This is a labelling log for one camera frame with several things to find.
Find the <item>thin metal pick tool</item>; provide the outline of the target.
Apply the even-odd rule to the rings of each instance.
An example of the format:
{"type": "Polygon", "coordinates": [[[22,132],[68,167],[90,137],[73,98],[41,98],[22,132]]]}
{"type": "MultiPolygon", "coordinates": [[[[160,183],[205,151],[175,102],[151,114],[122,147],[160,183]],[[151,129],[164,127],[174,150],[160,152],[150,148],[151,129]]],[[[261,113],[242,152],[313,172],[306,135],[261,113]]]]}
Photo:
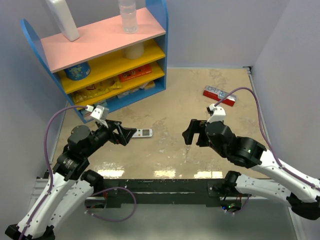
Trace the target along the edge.
{"type": "Polygon", "coordinates": [[[187,145],[185,150],[185,155],[184,155],[184,163],[187,162],[189,150],[190,150],[190,145],[187,145]]]}

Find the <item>white remote control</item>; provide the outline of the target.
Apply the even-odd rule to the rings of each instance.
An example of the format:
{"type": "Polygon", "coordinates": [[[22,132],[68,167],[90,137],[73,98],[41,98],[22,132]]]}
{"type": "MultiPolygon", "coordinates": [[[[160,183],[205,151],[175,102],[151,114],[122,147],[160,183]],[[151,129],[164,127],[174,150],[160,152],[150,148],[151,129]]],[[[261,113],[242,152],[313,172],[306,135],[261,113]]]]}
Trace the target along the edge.
{"type": "Polygon", "coordinates": [[[151,138],[153,136],[153,131],[151,128],[140,128],[134,133],[132,138],[151,138]]]}

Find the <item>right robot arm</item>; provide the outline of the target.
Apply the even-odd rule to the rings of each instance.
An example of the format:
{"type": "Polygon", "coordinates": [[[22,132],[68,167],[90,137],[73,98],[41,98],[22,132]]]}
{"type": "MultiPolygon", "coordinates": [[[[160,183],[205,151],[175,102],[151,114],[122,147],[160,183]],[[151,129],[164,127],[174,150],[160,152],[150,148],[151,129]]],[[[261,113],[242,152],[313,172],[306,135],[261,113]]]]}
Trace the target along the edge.
{"type": "Polygon", "coordinates": [[[230,197],[237,193],[279,200],[298,216],[317,220],[320,217],[320,181],[276,160],[264,145],[250,137],[236,136],[221,121],[208,123],[192,119],[182,133],[186,145],[198,134],[196,145],[210,147],[219,156],[236,166],[262,173],[271,180],[259,180],[241,173],[229,172],[223,192],[230,197]]]}

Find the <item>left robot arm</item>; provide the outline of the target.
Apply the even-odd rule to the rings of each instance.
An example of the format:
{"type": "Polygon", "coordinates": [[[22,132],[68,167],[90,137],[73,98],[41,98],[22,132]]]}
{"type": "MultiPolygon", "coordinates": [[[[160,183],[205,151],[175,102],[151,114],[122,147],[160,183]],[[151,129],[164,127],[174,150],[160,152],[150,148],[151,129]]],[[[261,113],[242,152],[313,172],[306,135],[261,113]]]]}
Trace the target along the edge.
{"type": "Polygon", "coordinates": [[[28,214],[9,225],[5,234],[12,240],[53,240],[63,222],[89,196],[99,196],[104,190],[103,177],[89,166],[89,156],[111,142],[126,146],[135,128],[122,127],[108,120],[91,131],[86,125],[72,129],[67,145],[53,167],[53,176],[28,214]]]}

